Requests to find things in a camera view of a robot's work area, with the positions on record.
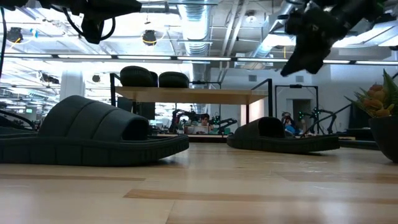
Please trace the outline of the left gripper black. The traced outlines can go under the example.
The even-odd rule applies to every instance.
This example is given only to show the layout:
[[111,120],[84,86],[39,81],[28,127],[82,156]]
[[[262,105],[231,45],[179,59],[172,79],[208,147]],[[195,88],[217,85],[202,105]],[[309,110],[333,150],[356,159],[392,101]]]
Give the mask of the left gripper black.
[[102,37],[104,21],[106,19],[106,4],[101,0],[76,0],[73,3],[73,15],[83,14],[82,32],[91,44],[98,44]]

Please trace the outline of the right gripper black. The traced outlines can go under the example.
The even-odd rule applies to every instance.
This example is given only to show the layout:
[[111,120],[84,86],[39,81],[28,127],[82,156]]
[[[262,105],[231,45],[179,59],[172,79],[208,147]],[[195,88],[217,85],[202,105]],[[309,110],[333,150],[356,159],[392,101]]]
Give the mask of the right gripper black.
[[296,36],[298,44],[308,44],[308,52],[296,46],[280,74],[287,77],[301,70],[316,74],[333,43],[353,28],[352,12],[353,0],[310,0],[305,9],[290,12],[285,33]]

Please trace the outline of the black rubber slide sandal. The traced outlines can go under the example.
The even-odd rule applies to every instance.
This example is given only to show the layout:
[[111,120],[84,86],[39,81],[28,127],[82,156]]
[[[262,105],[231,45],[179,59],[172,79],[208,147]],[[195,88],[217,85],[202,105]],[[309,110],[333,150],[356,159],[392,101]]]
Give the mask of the black rubber slide sandal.
[[282,121],[273,117],[262,117],[239,127],[227,137],[226,143],[236,149],[286,154],[308,154],[340,148],[335,134],[304,138],[288,136]]
[[73,95],[49,111],[38,131],[0,127],[0,163],[139,166],[188,149],[187,135],[153,139],[149,128],[142,116]]
[[127,66],[120,71],[122,86],[158,87],[158,76],[146,68]]
[[159,75],[161,88],[189,88],[190,80],[180,72],[164,72]]

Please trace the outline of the linear ceiling light bar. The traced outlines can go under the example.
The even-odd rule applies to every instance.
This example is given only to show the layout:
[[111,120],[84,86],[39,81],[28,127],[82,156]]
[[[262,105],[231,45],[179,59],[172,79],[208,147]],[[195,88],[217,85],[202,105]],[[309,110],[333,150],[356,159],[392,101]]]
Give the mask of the linear ceiling light bar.
[[79,60],[82,62],[107,61],[151,61],[159,62],[238,62],[238,63],[286,63],[286,58],[250,58],[250,57],[196,57],[196,56],[166,56],[166,55],[84,55],[84,54],[22,54],[5,53],[4,58],[21,58],[37,60]]

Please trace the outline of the person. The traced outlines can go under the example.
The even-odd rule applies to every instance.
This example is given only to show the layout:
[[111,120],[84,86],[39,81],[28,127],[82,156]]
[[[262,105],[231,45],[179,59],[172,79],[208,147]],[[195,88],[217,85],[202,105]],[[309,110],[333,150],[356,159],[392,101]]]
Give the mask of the person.
[[208,134],[213,130],[213,126],[210,124],[210,115],[205,113],[200,117],[200,130],[199,132],[202,134]]
[[298,135],[300,133],[300,129],[297,127],[289,112],[282,113],[281,121],[286,131],[292,133],[293,135]]

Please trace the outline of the black background monitor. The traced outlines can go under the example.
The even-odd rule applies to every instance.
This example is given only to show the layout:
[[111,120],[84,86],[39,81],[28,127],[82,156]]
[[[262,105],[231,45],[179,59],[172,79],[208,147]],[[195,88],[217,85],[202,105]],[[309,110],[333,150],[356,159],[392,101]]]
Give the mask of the black background monitor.
[[155,103],[135,102],[125,97],[118,97],[117,107],[148,120],[155,120]]

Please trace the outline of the potted succulent plant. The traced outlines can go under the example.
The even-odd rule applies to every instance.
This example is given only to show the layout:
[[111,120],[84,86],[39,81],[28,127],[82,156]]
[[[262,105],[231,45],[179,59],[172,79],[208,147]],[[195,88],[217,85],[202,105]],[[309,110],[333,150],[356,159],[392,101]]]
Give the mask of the potted succulent plant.
[[354,92],[350,102],[370,116],[369,127],[381,152],[398,164],[398,85],[383,71],[383,84]]

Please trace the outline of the background wooden workbench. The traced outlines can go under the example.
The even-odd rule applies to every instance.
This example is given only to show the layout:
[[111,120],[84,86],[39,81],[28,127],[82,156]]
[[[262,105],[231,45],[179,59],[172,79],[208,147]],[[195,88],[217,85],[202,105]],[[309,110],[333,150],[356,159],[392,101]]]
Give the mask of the background wooden workbench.
[[190,138],[217,138],[217,139],[226,139],[228,137],[225,135],[214,135],[214,134],[156,134],[156,137],[172,137],[172,136],[181,136],[187,135]]

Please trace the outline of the black metal frame stand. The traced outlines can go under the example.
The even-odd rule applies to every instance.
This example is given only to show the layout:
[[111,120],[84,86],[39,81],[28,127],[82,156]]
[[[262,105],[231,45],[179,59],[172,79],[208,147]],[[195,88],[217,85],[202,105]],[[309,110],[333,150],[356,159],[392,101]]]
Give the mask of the black metal frame stand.
[[278,107],[278,99],[277,99],[277,97],[278,97],[278,92],[277,92],[277,89],[278,88],[291,88],[291,89],[299,89],[299,88],[305,88],[305,89],[307,89],[310,93],[313,93],[313,92],[311,92],[309,89],[310,88],[313,88],[314,90],[315,90],[315,108],[316,109],[319,109],[319,87],[318,86],[316,86],[316,85],[301,85],[301,84],[290,84],[290,85],[275,85],[274,86],[274,96],[273,96],[273,100],[274,100],[274,111],[275,111],[275,114],[276,114],[276,116],[278,115],[277,113],[278,113],[278,109],[277,109],[277,107]]

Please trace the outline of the silver ventilation duct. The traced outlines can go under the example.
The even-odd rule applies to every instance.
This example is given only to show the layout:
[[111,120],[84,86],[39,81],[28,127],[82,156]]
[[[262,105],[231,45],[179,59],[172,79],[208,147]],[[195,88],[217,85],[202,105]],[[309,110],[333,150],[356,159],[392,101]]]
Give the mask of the silver ventilation duct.
[[187,55],[207,56],[210,45],[206,44],[210,34],[211,6],[204,4],[180,4],[182,34]]

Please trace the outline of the wooden shelf with black frame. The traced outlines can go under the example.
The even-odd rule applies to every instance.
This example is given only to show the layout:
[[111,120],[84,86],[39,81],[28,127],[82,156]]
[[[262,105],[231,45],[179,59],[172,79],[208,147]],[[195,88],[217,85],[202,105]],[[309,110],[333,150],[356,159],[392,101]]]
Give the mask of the wooden shelf with black frame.
[[250,120],[250,105],[268,98],[268,115],[274,115],[272,79],[267,78],[251,90],[222,90],[199,88],[160,88],[116,86],[119,76],[110,73],[111,104],[116,104],[116,94],[135,102],[199,103],[219,105],[244,105],[246,122]]

